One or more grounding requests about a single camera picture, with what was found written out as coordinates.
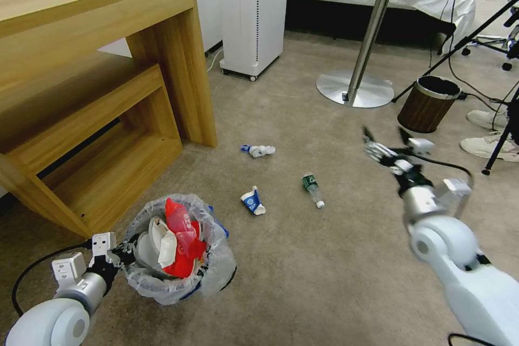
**white sneaker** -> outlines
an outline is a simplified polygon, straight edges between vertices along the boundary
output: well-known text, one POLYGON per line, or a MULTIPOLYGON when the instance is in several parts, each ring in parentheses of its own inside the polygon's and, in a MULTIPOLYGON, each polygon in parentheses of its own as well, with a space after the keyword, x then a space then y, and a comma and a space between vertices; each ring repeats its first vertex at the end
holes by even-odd
POLYGON ((470 123, 474 123, 480 127, 486 129, 492 129, 492 121, 494 121, 494 129, 504 130, 508 124, 507 112, 503 111, 496 115, 494 120, 495 112, 485 112, 480 110, 474 110, 467 114, 467 120, 470 123))
MULTIPOLYGON (((502 132, 482 138, 467 138, 460 142, 460 146, 463 150, 475 156, 490 158, 499 138, 501 138, 501 134, 502 132)), ((508 162, 519 162, 519 146, 512 140, 504 141, 497 158, 508 162)))

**trash can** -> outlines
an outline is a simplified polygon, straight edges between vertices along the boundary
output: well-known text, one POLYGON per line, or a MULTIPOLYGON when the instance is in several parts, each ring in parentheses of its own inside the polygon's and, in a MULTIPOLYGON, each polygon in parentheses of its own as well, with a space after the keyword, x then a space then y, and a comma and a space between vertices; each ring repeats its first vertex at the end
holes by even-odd
POLYGON ((420 77, 398 114, 398 121, 414 132, 434 132, 460 92, 460 87, 446 78, 420 77))
POLYGON ((129 241, 135 235, 147 231, 153 217, 165 220, 168 198, 184 205, 191 220, 199 222, 207 249, 203 261, 197 262, 191 275, 186 278, 157 277, 137 261, 123 269, 128 284, 139 295, 151 297, 161 305, 175 304, 198 290, 204 296, 212 295, 224 289, 236 273, 236 261, 227 242, 227 231, 213 217, 212 207, 196 195, 174 194, 147 203, 130 223, 124 240, 129 241))

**wooden table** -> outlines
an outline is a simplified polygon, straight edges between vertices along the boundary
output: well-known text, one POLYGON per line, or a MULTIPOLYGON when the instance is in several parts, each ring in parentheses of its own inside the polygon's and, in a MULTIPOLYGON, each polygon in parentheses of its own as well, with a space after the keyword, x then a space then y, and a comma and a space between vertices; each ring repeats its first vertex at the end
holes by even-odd
POLYGON ((217 145, 196 0, 0 0, 0 121, 1 186, 110 229, 180 137, 217 145), (123 37, 133 59, 96 51, 123 37))

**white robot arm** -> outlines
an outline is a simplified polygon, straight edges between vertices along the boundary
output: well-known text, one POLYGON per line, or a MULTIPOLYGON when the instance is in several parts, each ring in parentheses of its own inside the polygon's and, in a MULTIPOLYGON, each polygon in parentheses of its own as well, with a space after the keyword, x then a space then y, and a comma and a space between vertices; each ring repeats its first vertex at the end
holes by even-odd
POLYGON ((83 255, 75 253, 52 262, 59 288, 52 300, 25 312, 9 332, 6 346, 79 346, 91 319, 122 264, 133 261, 129 244, 115 250, 115 234, 92 237, 92 260, 87 268, 83 255))
POLYGON ((490 263, 466 224, 448 216, 453 202, 465 203, 470 188, 457 179, 434 188, 416 163, 432 144, 404 131, 401 135, 408 147, 389 149, 364 129, 366 152, 389 167, 400 184, 412 251, 440 279, 445 299, 467 335, 496 346, 519 346, 519 283, 490 263))

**plastic bag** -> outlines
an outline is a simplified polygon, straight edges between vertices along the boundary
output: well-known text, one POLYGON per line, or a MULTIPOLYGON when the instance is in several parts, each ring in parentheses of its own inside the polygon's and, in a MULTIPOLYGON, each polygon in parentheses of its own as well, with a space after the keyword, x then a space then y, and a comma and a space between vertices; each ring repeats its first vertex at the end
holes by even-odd
POLYGON ((165 220, 165 204, 168 198, 182 203, 187 208, 189 216, 202 225, 207 250, 203 254, 203 264, 197 263, 191 276, 187 278, 161 280, 136 262, 124 268, 128 284, 141 296, 151 297, 161 305, 175 304, 198 289, 204 296, 215 294, 230 283, 236 272, 236 261, 227 242, 225 230, 210 215, 210 208, 193 194, 173 194, 147 203, 131 222, 124 240, 128 241, 135 234, 148 231, 152 217, 157 216, 165 220))

